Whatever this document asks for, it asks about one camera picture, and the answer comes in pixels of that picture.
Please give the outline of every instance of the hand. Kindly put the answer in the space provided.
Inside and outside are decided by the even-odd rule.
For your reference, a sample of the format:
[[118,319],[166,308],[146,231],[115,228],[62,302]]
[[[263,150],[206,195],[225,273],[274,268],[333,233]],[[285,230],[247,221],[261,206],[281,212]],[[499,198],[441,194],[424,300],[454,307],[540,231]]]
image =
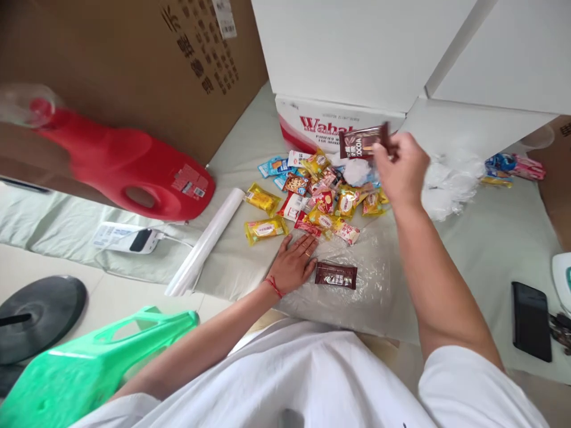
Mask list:
[[291,238],[291,235],[285,237],[268,272],[268,277],[274,277],[275,286],[282,294],[301,287],[317,265],[317,259],[310,260],[317,248],[317,239],[313,235],[304,235],[287,248]]
[[422,206],[421,191],[430,158],[410,133],[395,134],[391,142],[399,154],[394,162],[382,145],[373,145],[382,188],[395,209]]

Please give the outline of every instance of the wahaha box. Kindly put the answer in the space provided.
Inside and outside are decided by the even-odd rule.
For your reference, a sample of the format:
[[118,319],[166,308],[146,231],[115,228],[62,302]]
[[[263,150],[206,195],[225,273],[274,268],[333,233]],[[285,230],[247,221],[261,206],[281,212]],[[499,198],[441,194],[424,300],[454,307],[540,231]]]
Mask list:
[[404,113],[280,94],[275,97],[275,105],[286,146],[303,153],[315,153],[316,147],[328,153],[338,152],[339,131],[348,132],[389,122],[389,132],[393,133],[404,122]]

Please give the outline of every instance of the red string bracelet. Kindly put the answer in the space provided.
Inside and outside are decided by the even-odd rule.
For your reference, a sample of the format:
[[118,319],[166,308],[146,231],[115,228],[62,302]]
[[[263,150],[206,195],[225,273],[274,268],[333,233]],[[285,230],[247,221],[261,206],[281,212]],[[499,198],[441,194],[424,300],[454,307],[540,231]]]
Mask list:
[[280,290],[278,290],[278,287],[276,287],[275,278],[273,275],[270,275],[269,277],[267,277],[266,281],[268,281],[270,283],[270,285],[274,288],[274,291],[278,294],[278,296],[280,296],[280,299],[285,296],[285,294],[283,294]]

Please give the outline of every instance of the person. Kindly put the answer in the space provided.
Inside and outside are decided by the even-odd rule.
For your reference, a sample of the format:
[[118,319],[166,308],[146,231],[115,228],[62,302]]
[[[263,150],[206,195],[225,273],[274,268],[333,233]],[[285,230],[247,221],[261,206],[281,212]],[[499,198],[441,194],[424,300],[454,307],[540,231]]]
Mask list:
[[429,157],[410,134],[376,144],[425,367],[416,398],[351,331],[284,319],[230,353],[311,276],[318,242],[283,241],[268,279],[152,360],[76,427],[539,427],[421,205]]

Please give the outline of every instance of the sleeve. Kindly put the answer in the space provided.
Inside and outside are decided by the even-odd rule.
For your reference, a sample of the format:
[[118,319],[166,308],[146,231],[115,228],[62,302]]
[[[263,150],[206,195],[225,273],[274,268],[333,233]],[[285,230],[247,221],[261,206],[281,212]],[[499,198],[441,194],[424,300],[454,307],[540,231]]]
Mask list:
[[428,357],[418,394],[441,428],[548,428],[541,413],[505,373],[459,346],[441,347]]
[[131,428],[161,402],[148,394],[132,394],[104,404],[70,428]]

